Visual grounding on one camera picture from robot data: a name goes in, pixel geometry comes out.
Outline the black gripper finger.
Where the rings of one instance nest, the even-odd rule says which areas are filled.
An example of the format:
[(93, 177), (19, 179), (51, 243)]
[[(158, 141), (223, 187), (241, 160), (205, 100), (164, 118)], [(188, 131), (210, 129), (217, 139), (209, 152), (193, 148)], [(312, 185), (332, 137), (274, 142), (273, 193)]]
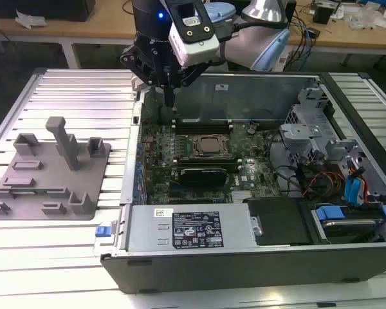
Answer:
[(175, 90), (191, 85), (208, 67), (210, 62), (202, 62), (182, 68), (179, 64), (170, 67), (169, 74), (169, 107), (174, 106)]
[(164, 103), (169, 106), (169, 76), (162, 63), (160, 49), (156, 45), (148, 45), (142, 50), (136, 45), (126, 48), (120, 61), (148, 86), (155, 86), (163, 91)]

